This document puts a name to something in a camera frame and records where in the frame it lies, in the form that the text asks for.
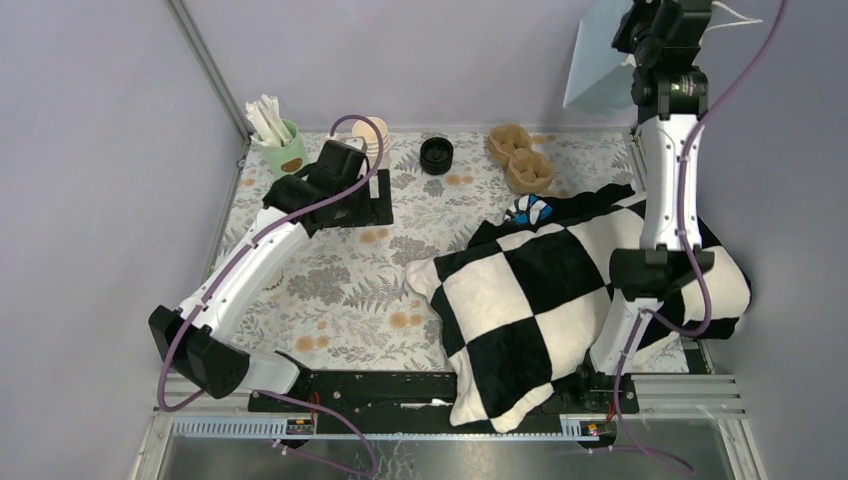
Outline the single white paper cup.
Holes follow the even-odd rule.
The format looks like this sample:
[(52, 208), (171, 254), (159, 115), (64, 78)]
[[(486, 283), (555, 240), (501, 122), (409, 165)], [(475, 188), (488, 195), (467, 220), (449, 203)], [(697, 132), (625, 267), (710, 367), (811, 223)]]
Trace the single white paper cup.
[(281, 292), (284, 290), (285, 283), (285, 272), (283, 269), (276, 272), (275, 276), (272, 278), (269, 284), (267, 284), (262, 291), (265, 294), (268, 294), (272, 301), (279, 301), (282, 297)]

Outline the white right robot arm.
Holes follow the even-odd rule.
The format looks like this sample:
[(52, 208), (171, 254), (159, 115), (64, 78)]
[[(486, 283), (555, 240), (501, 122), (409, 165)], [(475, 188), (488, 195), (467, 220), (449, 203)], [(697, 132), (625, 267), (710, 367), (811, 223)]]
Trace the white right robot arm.
[(714, 264), (697, 219), (695, 151), (708, 80), (694, 61), (711, 17), (708, 1), (636, 1), (612, 41), (635, 60), (631, 98), (647, 171), (646, 204), (638, 248), (618, 248), (610, 258), (612, 307), (588, 352), (598, 373), (626, 372), (651, 316)]

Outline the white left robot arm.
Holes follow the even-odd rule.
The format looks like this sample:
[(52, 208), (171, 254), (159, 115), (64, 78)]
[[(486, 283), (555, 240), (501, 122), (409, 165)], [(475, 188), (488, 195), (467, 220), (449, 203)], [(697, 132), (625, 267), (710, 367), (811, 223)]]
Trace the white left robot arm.
[(301, 409), (311, 387), (299, 367), (281, 354), (237, 347), (238, 327), (271, 278), (317, 231), (392, 222), (389, 171), (357, 146), (326, 141), (315, 162), (272, 183), (244, 237), (192, 295), (150, 314), (164, 369), (214, 399), (240, 388), (268, 390), (285, 410)]

